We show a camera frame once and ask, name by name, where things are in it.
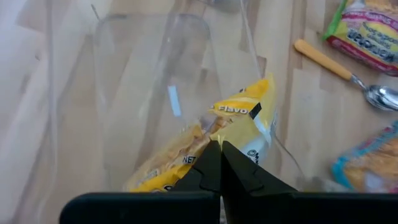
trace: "wooden surface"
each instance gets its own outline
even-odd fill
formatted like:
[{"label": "wooden surface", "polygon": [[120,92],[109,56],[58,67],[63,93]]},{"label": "wooden surface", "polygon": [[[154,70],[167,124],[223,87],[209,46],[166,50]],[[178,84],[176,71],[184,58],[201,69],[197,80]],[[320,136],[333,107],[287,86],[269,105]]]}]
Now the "wooden surface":
[{"label": "wooden surface", "polygon": [[[126,106],[129,101],[148,103],[145,101],[146,97],[154,99],[150,97],[150,91],[137,91],[131,87],[140,79],[140,76],[134,74],[150,74],[148,68],[155,67],[150,63],[156,64],[158,58],[145,54],[145,48],[132,50],[131,44],[127,43],[142,43],[142,39],[139,36],[123,39],[125,36],[132,36],[124,33],[125,30],[119,25],[112,25],[108,28],[114,35],[106,38],[119,43],[108,46],[109,50],[116,50],[117,57],[106,66],[95,64],[93,52],[98,49],[93,47],[92,33],[98,19],[91,4],[95,6],[100,18],[104,18],[108,12],[187,12],[202,17],[209,25],[211,47],[203,39],[197,39],[192,49],[181,53],[189,58],[192,52],[206,49],[196,55],[201,58],[200,63],[190,66],[197,69],[187,70],[186,63],[177,63],[174,72],[190,74],[192,77],[204,75],[206,82],[220,86],[220,89],[212,87],[207,91],[211,96],[216,96],[215,98],[226,98],[258,77],[249,53],[248,37],[241,15],[231,9],[208,7],[194,0],[59,0],[57,2],[63,4],[56,7],[57,19],[54,27],[64,31],[57,31],[54,40],[58,47],[55,55],[58,64],[55,65],[55,70],[59,75],[56,79],[59,90],[56,98],[60,103],[59,149],[54,155],[48,133],[45,132],[48,121],[47,102],[43,103],[45,100],[41,100],[47,94],[43,90],[46,89],[46,84],[43,83],[47,63],[47,56],[43,53],[45,26],[43,14],[35,12],[44,12],[43,1],[13,2],[7,5],[7,1],[0,1],[0,28],[7,34],[2,35],[0,42],[5,49],[0,56],[0,66],[2,71],[6,71],[1,76],[0,87],[8,93],[0,97],[0,102],[7,102],[2,104],[6,106],[0,108],[0,158],[10,154],[13,155],[11,158],[18,159],[1,164],[6,168],[2,170],[7,171],[0,172],[1,177],[5,176],[10,180],[10,184],[3,185],[4,189],[1,191],[5,193],[12,189],[12,194],[1,195],[3,201],[9,202],[10,209],[0,211],[0,223],[10,223],[10,214],[16,211],[20,213],[15,222],[29,222],[31,216],[37,212],[40,200],[50,190],[52,191],[47,206],[44,207],[43,222],[56,223],[60,209],[68,200],[85,192],[109,189],[109,185],[116,189],[115,186],[120,185],[123,178],[130,175],[130,169],[155,152],[145,150],[147,146],[156,148],[161,144],[160,139],[168,138],[153,133],[154,130],[148,129],[148,126],[159,124],[162,128],[168,128],[169,135],[173,136],[173,126],[184,125],[185,120],[192,119],[188,117],[184,121],[165,121],[170,116],[170,107],[164,103],[167,100],[160,98],[155,98],[163,102],[163,106],[155,107],[159,111],[160,121],[152,123],[147,122],[147,117],[157,116],[156,113],[137,111],[133,104]],[[396,114],[371,108],[358,89],[301,56],[292,47],[296,39],[305,39],[353,71],[365,83],[398,88],[398,78],[379,74],[321,41],[321,35],[339,2],[251,0],[248,5],[248,24],[254,38],[261,73],[272,72],[275,76],[278,91],[278,138],[296,158],[306,177],[331,178],[330,166],[342,152],[398,119]],[[5,6],[15,11],[3,10]],[[135,29],[138,28],[145,34],[149,30],[145,30],[144,25],[143,22],[141,27]],[[162,29],[153,31],[163,33]],[[156,50],[160,50],[164,41],[164,36],[160,34],[159,39],[147,40],[153,41],[152,47]],[[150,65],[146,67],[139,63],[140,58],[146,58]],[[94,73],[95,69],[98,72],[101,68],[104,70],[99,73],[109,81],[105,86],[105,98],[112,103],[104,105],[106,113],[100,114],[100,117],[106,119],[98,124]],[[39,110],[38,114],[32,113],[35,106],[44,109]],[[97,135],[97,130],[104,130],[104,135]],[[28,138],[31,132],[35,135]],[[157,136],[157,140],[148,139],[150,134]],[[103,139],[106,139],[105,151],[100,149],[99,142],[103,142]],[[52,164],[54,156],[58,158],[57,179],[51,189],[52,171],[55,170]],[[14,161],[18,161],[17,165],[11,165]],[[298,175],[293,160],[284,151],[271,151],[262,166],[290,184],[294,184]],[[10,172],[18,173],[18,178],[10,178]],[[106,181],[109,173],[112,175],[110,183]],[[22,199],[24,203],[17,206],[17,202]]]}]

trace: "metal spoon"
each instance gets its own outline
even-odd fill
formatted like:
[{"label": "metal spoon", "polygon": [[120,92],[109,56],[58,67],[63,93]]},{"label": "metal spoon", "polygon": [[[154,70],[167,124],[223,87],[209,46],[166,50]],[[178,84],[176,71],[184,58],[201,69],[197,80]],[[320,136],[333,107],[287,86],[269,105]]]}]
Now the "metal spoon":
[{"label": "metal spoon", "polygon": [[294,43],[294,47],[296,50],[303,53],[314,62],[324,66],[341,78],[360,86],[365,99],[373,106],[386,111],[398,111],[398,91],[379,85],[371,85],[366,87],[356,75],[323,53],[319,52],[317,49],[314,49],[304,40],[297,40]]}]

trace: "spoon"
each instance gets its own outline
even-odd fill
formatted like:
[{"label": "spoon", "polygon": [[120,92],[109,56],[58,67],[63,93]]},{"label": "spoon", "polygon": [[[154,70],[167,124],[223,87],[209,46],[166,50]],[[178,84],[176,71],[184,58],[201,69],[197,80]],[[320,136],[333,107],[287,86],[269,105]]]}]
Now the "spoon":
[{"label": "spoon", "polygon": [[299,39],[294,43],[297,51],[303,53],[314,62],[334,72],[341,78],[355,83],[362,88],[365,99],[373,106],[385,111],[398,111],[398,91],[379,85],[366,87],[365,84],[345,67],[314,49],[306,41]]}]

